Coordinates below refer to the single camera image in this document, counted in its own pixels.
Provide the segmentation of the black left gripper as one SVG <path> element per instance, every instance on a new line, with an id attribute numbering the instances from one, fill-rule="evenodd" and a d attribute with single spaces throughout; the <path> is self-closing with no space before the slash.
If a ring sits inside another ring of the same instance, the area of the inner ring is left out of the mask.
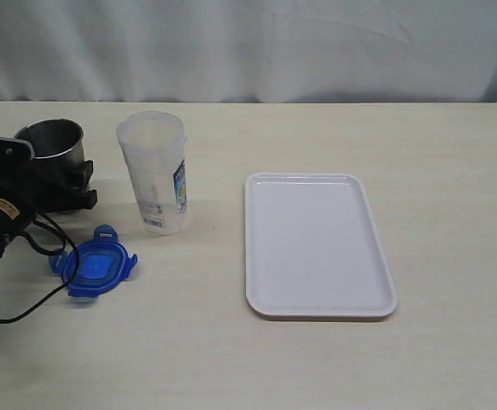
<path id="1" fill-rule="evenodd" d="M 93 209 L 97 191 L 88 190 L 93 161 L 62 161 L 59 158 L 21 165 L 0 163 L 0 202 L 18 214 L 66 213 Z"/>

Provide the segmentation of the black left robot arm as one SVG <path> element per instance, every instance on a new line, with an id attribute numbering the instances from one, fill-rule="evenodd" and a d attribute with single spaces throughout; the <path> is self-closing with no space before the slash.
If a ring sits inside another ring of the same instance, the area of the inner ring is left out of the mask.
<path id="1" fill-rule="evenodd" d="M 27 162 L 0 167 L 0 259 L 4 250 L 36 218 L 37 213 L 92 209 L 97 193 L 89 188 L 93 161 L 83 161 L 54 174 Z"/>

